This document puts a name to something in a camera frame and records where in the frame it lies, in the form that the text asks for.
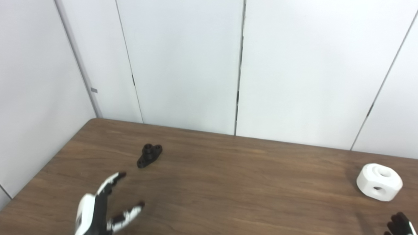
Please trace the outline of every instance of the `wooden table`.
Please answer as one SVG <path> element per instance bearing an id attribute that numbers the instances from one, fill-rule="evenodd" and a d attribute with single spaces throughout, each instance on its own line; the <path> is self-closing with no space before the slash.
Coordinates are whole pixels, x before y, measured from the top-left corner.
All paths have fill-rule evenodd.
<path id="1" fill-rule="evenodd" d="M 138 169 L 146 143 L 164 150 Z M 393 201 L 357 189 L 370 162 L 402 177 Z M 81 197 L 117 171 L 108 216 L 146 203 L 119 234 L 382 235 L 398 211 L 418 224 L 417 160 L 93 119 L 0 212 L 0 234 L 74 234 Z"/>

